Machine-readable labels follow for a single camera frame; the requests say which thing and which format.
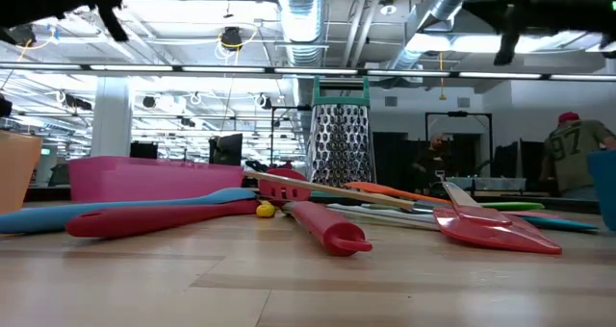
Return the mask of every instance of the wall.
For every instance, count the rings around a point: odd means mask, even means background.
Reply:
[[[613,73],[611,68],[597,73]],[[518,138],[543,141],[556,127],[558,116],[565,112],[600,120],[616,131],[616,84],[504,82],[484,94],[483,108],[494,117],[495,146]]]
[[[458,111],[457,98],[469,97],[471,107],[466,112],[482,111],[482,95],[474,93],[472,88],[445,88],[446,100],[439,100],[441,90],[433,88],[426,91],[423,88],[395,88],[383,90],[371,88],[371,121],[373,132],[403,132],[409,139],[424,139],[426,112]],[[396,96],[397,107],[385,107],[385,96]],[[473,117],[448,118],[442,115],[432,115],[429,119],[429,133],[448,134],[484,134],[486,133],[483,119],[477,121]]]

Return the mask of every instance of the white column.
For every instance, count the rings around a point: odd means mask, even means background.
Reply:
[[[128,78],[98,78],[91,156],[130,154],[133,101]]]

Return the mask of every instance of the blue spatula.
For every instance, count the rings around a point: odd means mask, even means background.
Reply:
[[[28,208],[11,214],[0,215],[0,234],[63,231],[64,225],[72,217],[102,209],[216,205],[254,198],[257,198],[257,195],[248,189],[230,188],[216,191],[207,196],[177,200],[104,202],[46,208]]]

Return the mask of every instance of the desk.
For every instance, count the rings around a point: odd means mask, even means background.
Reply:
[[[568,217],[600,224],[596,215]],[[3,327],[609,326],[616,237],[546,232],[560,257],[363,225],[374,250],[325,256],[287,217],[141,237],[0,237]]]

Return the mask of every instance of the red cap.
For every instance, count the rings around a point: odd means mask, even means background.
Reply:
[[[558,124],[562,124],[565,121],[574,121],[574,120],[579,120],[579,114],[573,113],[573,112],[566,112],[566,113],[561,114],[558,117]]]

